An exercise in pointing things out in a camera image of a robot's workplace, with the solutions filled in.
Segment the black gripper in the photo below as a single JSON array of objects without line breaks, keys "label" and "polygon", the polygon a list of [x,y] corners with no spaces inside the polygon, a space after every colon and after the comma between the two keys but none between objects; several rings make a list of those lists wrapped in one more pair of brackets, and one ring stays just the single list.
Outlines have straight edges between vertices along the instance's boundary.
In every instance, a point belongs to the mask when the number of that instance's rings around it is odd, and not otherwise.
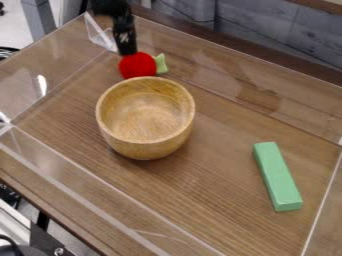
[{"label": "black gripper", "polygon": [[113,21],[113,39],[121,56],[137,52],[134,19],[126,0],[89,0],[94,15],[116,19]]}]

